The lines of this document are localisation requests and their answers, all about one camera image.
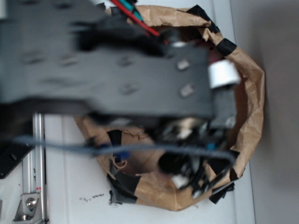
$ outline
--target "red wire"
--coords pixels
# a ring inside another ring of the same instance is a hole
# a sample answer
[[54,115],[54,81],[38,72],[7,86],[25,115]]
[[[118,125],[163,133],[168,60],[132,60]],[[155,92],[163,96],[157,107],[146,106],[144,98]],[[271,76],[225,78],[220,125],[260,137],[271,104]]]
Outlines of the red wire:
[[123,11],[131,20],[146,29],[148,32],[154,36],[159,36],[160,34],[154,29],[148,27],[144,22],[140,21],[133,13],[131,13],[127,8],[125,8],[118,0],[111,0],[121,11]]

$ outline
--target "blue wire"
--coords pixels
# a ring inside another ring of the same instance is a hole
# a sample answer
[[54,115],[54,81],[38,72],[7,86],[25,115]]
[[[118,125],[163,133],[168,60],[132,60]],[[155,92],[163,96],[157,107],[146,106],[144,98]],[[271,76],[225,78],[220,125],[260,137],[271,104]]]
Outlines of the blue wire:
[[27,144],[32,146],[43,146],[50,147],[53,149],[66,150],[73,153],[79,154],[92,154],[94,156],[104,155],[104,154],[117,154],[121,152],[128,151],[147,151],[147,150],[164,150],[170,153],[177,154],[188,154],[193,156],[203,156],[206,158],[215,158],[215,159],[225,159],[230,162],[232,167],[235,163],[235,157],[230,152],[221,152],[221,151],[207,151],[204,148],[191,147],[191,146],[174,146],[174,145],[123,145],[123,146],[114,146],[114,147],[102,147],[102,148],[93,148],[86,146],[78,145],[61,145],[45,141],[36,141],[30,135],[22,135],[16,138],[11,139],[12,142]]

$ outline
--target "brown paper bag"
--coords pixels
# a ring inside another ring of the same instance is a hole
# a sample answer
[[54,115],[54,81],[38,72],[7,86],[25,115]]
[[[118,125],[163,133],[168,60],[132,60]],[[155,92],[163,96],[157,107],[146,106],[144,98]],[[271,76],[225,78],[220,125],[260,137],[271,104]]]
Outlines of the brown paper bag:
[[[237,123],[229,133],[231,150],[239,152],[236,164],[213,189],[240,178],[262,134],[264,104],[264,72],[239,47],[209,29],[210,21],[201,17],[158,6],[138,6],[138,11],[149,26],[196,26],[205,41],[211,41],[217,50],[235,63],[242,83],[235,89]],[[110,142],[107,132],[121,130],[121,144],[153,144],[143,130],[136,127],[119,129],[100,127],[89,118],[76,118],[85,139],[94,138],[97,144]],[[112,155],[100,156],[98,161],[107,175],[116,201],[127,199],[130,203],[150,205],[173,211],[185,209],[212,195],[212,189],[199,198],[192,198],[192,188],[177,190],[170,176],[159,172],[157,162],[163,150],[134,152],[126,160],[116,163]],[[209,180],[216,177],[213,168],[206,165]]]

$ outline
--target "mounting hole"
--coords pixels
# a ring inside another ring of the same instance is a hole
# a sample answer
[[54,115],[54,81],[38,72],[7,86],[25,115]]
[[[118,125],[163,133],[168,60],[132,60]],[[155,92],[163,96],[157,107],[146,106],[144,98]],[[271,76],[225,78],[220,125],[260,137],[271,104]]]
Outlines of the mounting hole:
[[15,154],[12,154],[12,153],[11,153],[11,154],[9,155],[9,157],[10,157],[11,160],[13,160],[13,161],[17,161],[17,157],[15,156]]

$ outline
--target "gray wall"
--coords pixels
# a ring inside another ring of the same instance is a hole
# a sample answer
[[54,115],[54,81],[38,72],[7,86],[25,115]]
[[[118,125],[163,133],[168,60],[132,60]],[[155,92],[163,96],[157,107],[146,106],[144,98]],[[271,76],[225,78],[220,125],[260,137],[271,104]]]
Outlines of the gray wall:
[[250,166],[257,224],[299,223],[299,1],[231,0],[236,44],[266,72]]

